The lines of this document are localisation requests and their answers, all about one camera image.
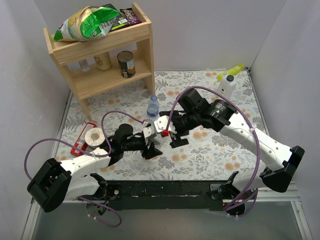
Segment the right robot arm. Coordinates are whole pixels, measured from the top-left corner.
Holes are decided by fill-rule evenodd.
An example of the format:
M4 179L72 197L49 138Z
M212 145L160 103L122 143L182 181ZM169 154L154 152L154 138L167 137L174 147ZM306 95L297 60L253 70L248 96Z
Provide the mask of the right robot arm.
M251 190L267 187L275 192L287 191L294 174L305 154L296 145L284 145L259 129L246 118L240 109L229 101L216 99L209 103L195 88L189 88L176 99L183 111L172 109L162 111L155 122L156 129L163 136L171 137L171 147L187 145L182 136L197 127L213 130L224 135L246 150L255 154L257 165L252 172L235 171L227 182L211 190L216 199L238 199Z

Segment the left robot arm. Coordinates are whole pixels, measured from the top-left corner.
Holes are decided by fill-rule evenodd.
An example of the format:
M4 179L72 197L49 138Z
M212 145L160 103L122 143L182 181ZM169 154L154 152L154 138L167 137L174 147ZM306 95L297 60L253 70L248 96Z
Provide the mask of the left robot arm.
M27 191L46 213L68 199L91 196L101 200L107 194L108 183L95 171L117 163L127 151L140 151L145 159L161 155L155 138L163 130L155 124L148 124L142 132L134 134L131 125L121 124L108 137L108 143L104 142L88 155L64 161L48 159L27 186Z

